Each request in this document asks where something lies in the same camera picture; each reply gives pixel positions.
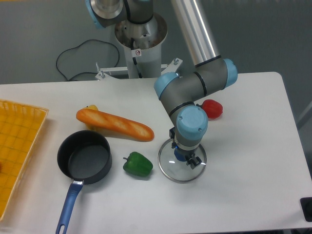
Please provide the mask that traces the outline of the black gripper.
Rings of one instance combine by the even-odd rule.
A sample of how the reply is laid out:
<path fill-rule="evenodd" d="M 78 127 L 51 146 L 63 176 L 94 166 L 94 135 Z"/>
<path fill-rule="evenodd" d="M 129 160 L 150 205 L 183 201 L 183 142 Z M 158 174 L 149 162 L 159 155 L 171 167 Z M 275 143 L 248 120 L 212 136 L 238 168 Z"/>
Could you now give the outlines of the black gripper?
<path fill-rule="evenodd" d="M 171 148 L 177 160 L 185 162 L 192 169 L 201 164 L 201 159 L 195 155 L 199 144 L 191 147 L 182 145 L 176 138 L 175 128 L 169 130 L 169 137 L 172 140 Z"/>

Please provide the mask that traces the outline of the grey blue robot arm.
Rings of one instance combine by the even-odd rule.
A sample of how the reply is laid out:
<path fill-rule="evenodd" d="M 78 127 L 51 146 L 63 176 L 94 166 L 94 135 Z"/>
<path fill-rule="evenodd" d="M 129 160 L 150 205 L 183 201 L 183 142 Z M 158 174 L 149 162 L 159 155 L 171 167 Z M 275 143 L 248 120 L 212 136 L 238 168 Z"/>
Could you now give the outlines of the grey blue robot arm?
<path fill-rule="evenodd" d="M 230 59 L 221 57 L 200 2 L 174 0 L 172 5 L 195 66 L 193 73 L 183 77 L 161 69 L 161 45 L 167 36 L 167 24 L 154 12 L 151 0 L 86 2 L 97 27 L 115 27 L 129 78 L 156 79 L 155 92 L 174 125 L 174 154 L 195 168 L 201 163 L 195 153 L 209 119 L 195 101 L 233 85 L 238 73 Z"/>

